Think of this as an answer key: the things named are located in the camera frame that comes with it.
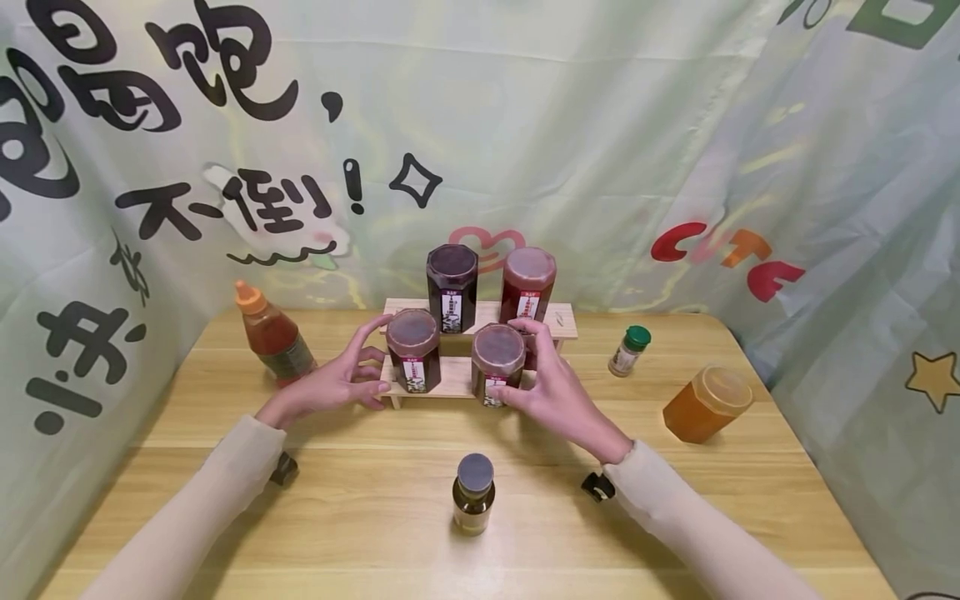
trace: green bottle cap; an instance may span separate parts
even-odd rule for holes
[[[623,345],[634,352],[643,352],[650,340],[650,332],[646,327],[630,325],[627,327],[627,335],[623,336]]]

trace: orange container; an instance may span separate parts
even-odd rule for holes
[[[754,403],[754,392],[740,375],[704,367],[663,409],[667,429],[684,442],[702,444]]]

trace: fabric backdrop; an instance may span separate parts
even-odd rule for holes
[[[960,594],[960,0],[230,2],[0,10],[0,596],[235,278],[376,309],[444,242],[718,316],[897,593]]]

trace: sleeve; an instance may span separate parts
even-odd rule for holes
[[[140,529],[82,600],[183,596],[210,547],[262,491],[286,433],[250,416],[224,437],[196,474]]]
[[[816,600],[789,566],[690,488],[648,445],[604,465],[616,498],[689,567],[716,600]]]

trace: exclamation mark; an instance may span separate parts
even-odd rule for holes
[[[360,183],[360,163],[353,158],[344,160],[344,180],[347,182],[347,195],[355,203],[363,200],[363,185]],[[362,215],[362,204],[351,204],[350,210],[354,214]]]

